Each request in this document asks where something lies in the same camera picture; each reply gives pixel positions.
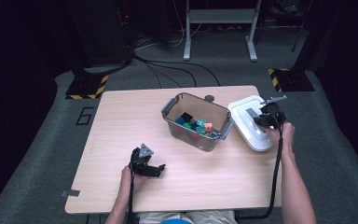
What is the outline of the white bin lid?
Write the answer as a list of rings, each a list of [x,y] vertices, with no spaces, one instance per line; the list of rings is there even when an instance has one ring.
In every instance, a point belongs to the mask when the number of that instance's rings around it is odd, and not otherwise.
[[[255,124],[255,109],[262,107],[264,100],[258,95],[251,95],[228,105],[228,110],[237,129],[247,144],[255,151],[266,151],[273,147],[270,136],[261,126]]]

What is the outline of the person's left hand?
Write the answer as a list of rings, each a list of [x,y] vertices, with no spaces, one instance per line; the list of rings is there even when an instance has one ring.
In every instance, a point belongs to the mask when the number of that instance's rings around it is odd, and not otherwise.
[[[133,184],[133,191],[137,191],[147,179],[147,176],[134,174],[129,166],[125,166],[121,173],[119,191],[129,192],[131,184]]]

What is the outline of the black stand post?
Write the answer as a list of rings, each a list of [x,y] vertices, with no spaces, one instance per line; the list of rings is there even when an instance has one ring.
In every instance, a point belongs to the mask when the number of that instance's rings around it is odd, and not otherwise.
[[[314,0],[307,16],[308,36],[292,69],[296,73],[320,68],[342,9],[342,0]]]

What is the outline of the person's blue cloth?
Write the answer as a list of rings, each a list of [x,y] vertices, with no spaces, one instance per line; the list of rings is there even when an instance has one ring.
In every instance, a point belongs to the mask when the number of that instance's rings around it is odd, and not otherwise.
[[[161,221],[160,224],[193,224],[193,223],[181,218],[171,218]]]

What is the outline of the clear brown storage box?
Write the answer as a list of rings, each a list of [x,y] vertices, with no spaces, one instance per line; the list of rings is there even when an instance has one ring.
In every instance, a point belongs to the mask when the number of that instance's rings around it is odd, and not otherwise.
[[[186,112],[193,117],[189,122],[192,129],[183,124],[176,123],[176,119]],[[219,140],[225,140],[232,128],[233,120],[230,111],[218,104],[210,103],[196,95],[181,92],[172,98],[162,109],[162,118],[167,122],[172,136],[196,147],[200,150],[212,151]],[[211,137],[211,132],[199,135],[199,139],[192,139],[190,133],[197,133],[197,121],[204,119],[205,123],[212,123],[213,131],[217,131],[217,137]]]

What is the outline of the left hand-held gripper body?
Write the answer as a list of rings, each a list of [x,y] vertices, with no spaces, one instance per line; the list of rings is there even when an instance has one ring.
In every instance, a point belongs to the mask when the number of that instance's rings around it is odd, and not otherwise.
[[[154,172],[152,167],[147,165],[153,154],[154,152],[149,147],[141,144],[140,147],[135,148],[131,153],[130,169],[137,175],[142,176],[144,176],[144,172]]]

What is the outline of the grey tape piece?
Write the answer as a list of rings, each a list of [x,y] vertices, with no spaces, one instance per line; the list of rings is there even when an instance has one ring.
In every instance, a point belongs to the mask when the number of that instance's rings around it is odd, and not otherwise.
[[[79,194],[80,194],[80,190],[68,189],[68,190],[64,190],[61,196],[64,198],[68,198],[69,196],[78,197]]]

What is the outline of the white metal stand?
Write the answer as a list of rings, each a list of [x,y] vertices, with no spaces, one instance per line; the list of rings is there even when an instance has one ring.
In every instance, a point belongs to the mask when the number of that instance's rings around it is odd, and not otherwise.
[[[256,0],[254,8],[240,9],[191,9],[190,0],[186,0],[186,43],[183,60],[189,61],[191,54],[191,25],[192,24],[250,24],[250,33],[245,37],[249,57],[257,61],[254,35],[262,0]]]

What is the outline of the person's right hand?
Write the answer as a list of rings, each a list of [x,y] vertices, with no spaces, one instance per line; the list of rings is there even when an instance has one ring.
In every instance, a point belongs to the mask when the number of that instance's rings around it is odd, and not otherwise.
[[[282,153],[288,154],[293,152],[293,143],[295,135],[295,126],[290,122],[285,122],[280,129],[266,128],[265,131],[270,136],[273,146],[279,145],[282,139]]]

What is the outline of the person's light trousers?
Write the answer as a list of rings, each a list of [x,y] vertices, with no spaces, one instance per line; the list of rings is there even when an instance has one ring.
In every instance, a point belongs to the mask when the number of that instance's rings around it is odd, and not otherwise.
[[[193,212],[151,212],[138,214],[139,224],[160,224],[171,218],[181,218],[193,224],[238,224],[234,212],[228,211],[193,211]]]

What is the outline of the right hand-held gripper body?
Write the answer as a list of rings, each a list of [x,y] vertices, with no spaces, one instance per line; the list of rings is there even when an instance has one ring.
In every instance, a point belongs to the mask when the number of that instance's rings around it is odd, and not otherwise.
[[[262,115],[259,119],[263,119],[267,123],[267,127],[277,129],[286,121],[286,116],[278,105],[278,102],[284,99],[286,99],[285,95],[281,97],[270,97],[262,103],[262,107],[260,108]]]

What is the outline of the hazard-striped black base plate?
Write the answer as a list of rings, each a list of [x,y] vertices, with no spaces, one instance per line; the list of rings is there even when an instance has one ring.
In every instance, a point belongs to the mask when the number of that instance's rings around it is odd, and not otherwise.
[[[269,69],[272,85],[275,91],[292,92],[292,91],[314,91],[310,80],[304,73],[296,73],[291,69]]]
[[[104,90],[108,76],[75,77],[69,86],[66,99],[97,99]]]

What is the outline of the dark equipment tower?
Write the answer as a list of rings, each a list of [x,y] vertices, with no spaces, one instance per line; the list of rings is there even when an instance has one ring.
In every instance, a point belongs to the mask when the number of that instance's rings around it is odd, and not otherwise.
[[[65,0],[91,65],[131,60],[130,0]]]

